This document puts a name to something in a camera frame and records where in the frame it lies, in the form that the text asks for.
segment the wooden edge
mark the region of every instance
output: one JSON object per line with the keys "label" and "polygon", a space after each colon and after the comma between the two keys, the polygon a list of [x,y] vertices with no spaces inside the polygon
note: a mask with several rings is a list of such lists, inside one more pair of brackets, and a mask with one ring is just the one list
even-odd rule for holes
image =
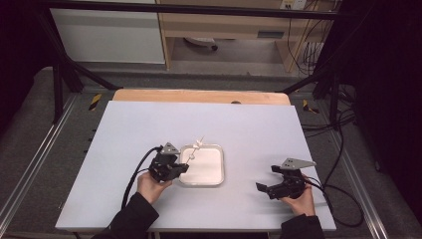
{"label": "wooden edge", "polygon": [[240,103],[246,105],[290,106],[289,97],[282,93],[225,92],[191,90],[133,90],[115,92],[113,101],[121,102],[173,102],[173,103]]}

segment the plastic tray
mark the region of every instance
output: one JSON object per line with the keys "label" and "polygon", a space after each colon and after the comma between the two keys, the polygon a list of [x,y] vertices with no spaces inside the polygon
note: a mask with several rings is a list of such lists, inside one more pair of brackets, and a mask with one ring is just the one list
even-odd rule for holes
{"label": "plastic tray", "polygon": [[189,159],[194,150],[193,145],[185,145],[180,149],[180,162],[189,164],[186,173],[179,176],[179,180],[191,186],[213,186],[224,181],[224,160],[221,146],[203,144],[194,153],[195,158]]}

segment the table surface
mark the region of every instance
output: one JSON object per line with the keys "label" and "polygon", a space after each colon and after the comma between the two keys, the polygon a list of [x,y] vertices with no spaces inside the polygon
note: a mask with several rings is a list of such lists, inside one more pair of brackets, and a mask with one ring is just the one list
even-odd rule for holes
{"label": "table surface", "polygon": [[[291,209],[259,192],[255,182],[280,183],[271,165],[287,157],[312,160],[294,107],[116,101],[108,103],[56,227],[102,230],[119,211],[130,176],[148,150],[168,141],[181,148],[202,136],[223,148],[223,183],[194,187],[175,179],[153,205],[160,217],[150,231],[280,230],[293,217]],[[303,173],[317,178],[314,167]],[[314,194],[322,228],[334,230],[323,196]]]}

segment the gray floor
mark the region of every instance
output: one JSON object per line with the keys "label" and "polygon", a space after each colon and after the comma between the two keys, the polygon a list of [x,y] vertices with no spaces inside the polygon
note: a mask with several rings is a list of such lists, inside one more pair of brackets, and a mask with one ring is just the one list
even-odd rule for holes
{"label": "gray floor", "polygon": [[[173,69],[170,71],[132,67],[126,73],[118,68],[100,73],[113,83],[128,88],[204,89],[233,91],[281,90],[297,81],[298,72],[286,74],[282,62],[269,42],[221,40],[219,50],[189,46],[182,40],[176,42]],[[55,229],[60,205],[66,201],[79,168],[90,147],[90,138],[100,122],[106,102],[113,92],[104,91],[96,84],[86,81],[87,89],[76,96],[75,106],[50,153],[29,188],[6,235],[29,232],[29,238],[60,238],[72,234]],[[325,101],[313,101],[309,92],[313,86],[291,95],[297,106],[301,123],[324,124],[321,114],[303,111],[303,100],[317,108]],[[51,127],[53,119],[52,75],[41,72],[26,102],[15,115],[8,130],[0,137],[0,203],[4,205],[19,182],[32,157]],[[101,91],[102,99],[95,111],[88,111],[93,96]],[[359,126],[349,124],[343,128],[344,142],[349,156],[372,199],[389,238],[422,238],[422,230],[410,209],[396,190],[390,177],[377,172],[362,137]],[[329,132],[307,138],[319,178],[324,179],[338,154]],[[331,184],[352,192],[342,163],[335,170]],[[341,221],[353,223],[358,220],[356,206],[344,195],[329,191],[334,205],[333,215]],[[368,225],[357,228],[337,225],[334,232],[326,232],[327,238],[372,238]]]}

